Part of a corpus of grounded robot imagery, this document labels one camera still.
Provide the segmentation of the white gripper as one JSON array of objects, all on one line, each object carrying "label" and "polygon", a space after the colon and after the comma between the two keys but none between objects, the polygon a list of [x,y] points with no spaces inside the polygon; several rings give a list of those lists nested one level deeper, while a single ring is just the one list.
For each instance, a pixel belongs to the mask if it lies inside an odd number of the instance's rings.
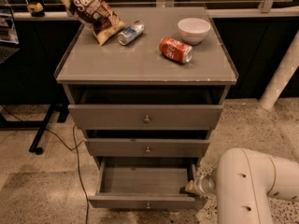
[{"label": "white gripper", "polygon": [[194,181],[189,181],[185,186],[185,191],[198,195],[216,194],[216,182],[211,175],[201,175]]}]

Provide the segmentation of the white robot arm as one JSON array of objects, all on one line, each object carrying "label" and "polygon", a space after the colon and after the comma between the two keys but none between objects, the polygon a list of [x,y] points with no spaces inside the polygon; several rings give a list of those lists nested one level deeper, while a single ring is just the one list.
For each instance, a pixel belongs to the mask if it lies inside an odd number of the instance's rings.
[{"label": "white robot arm", "polygon": [[299,199],[299,163],[246,148],[231,148],[212,175],[196,177],[184,188],[217,197],[218,224],[273,224],[268,199]]}]

